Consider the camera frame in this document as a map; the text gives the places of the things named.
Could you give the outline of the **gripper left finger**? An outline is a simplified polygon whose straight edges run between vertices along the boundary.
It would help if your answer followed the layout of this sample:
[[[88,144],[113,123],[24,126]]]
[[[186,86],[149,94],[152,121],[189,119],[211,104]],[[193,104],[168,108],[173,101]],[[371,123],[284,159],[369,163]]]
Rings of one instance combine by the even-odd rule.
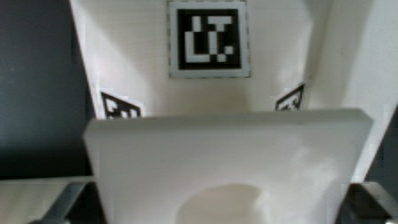
[[[67,214],[70,212],[85,186],[85,182],[70,182],[65,185],[42,217],[29,221],[28,224],[70,224]]]

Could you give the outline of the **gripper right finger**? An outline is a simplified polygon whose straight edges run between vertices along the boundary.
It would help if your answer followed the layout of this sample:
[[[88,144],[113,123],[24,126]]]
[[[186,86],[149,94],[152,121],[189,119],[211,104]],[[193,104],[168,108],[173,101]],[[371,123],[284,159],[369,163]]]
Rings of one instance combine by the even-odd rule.
[[[355,224],[398,224],[398,201],[376,182],[349,185],[348,205]]]

